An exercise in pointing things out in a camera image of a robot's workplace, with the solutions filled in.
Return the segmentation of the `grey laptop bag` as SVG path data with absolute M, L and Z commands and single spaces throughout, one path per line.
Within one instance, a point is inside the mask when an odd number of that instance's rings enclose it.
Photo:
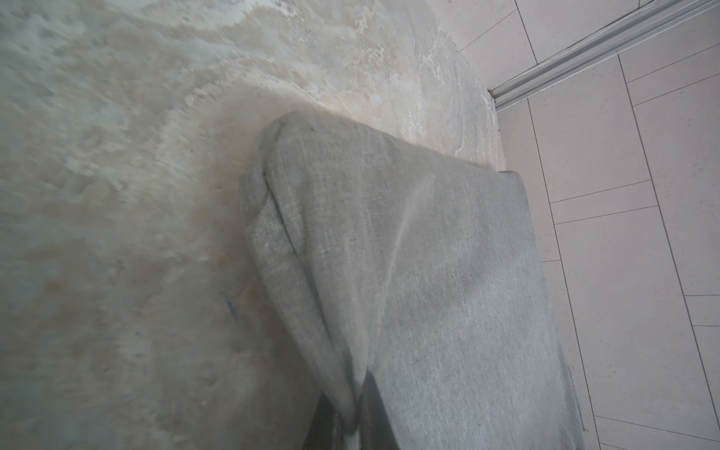
M 321 390 L 307 449 L 581 449 L 515 172 L 291 112 L 242 179 L 264 288 Z

